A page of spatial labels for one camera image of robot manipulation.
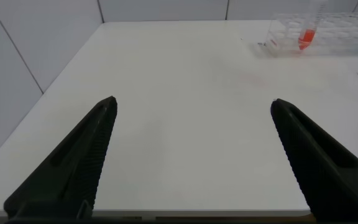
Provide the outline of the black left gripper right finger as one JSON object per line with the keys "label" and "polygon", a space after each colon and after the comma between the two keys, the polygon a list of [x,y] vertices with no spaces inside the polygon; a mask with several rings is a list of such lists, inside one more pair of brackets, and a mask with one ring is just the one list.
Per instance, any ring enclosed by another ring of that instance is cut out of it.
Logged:
{"label": "black left gripper right finger", "polygon": [[315,219],[358,223],[358,158],[295,105],[276,99],[270,113]]}

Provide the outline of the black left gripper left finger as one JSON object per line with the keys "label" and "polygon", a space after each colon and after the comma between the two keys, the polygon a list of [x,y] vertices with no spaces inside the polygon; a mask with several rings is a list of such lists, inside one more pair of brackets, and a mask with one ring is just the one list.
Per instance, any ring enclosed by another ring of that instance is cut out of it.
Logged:
{"label": "black left gripper left finger", "polygon": [[91,218],[116,116],[115,97],[98,102],[6,199],[8,218]]}

